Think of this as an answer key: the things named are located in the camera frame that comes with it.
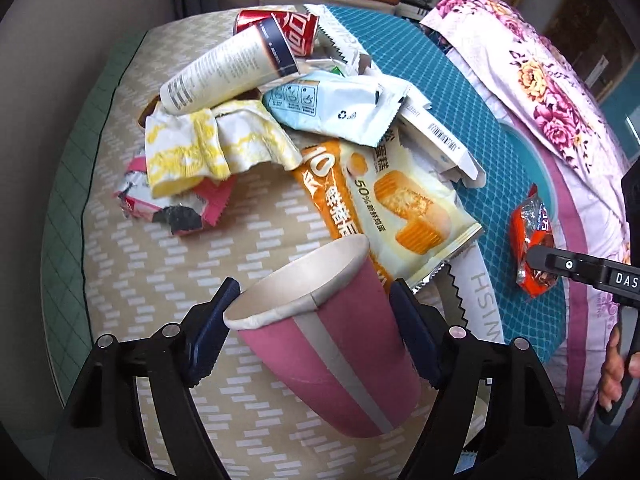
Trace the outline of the right hand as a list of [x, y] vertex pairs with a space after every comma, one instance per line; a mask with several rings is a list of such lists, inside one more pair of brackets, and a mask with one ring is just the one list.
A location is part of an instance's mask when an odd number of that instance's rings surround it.
[[626, 362], [618, 351], [619, 343], [620, 329], [615, 325], [606, 347], [598, 391], [598, 403], [607, 412], [611, 411], [613, 403], [618, 402], [622, 397], [622, 380], [625, 373], [628, 372], [633, 378], [638, 378], [640, 375], [640, 353], [636, 352], [629, 358], [629, 362]]

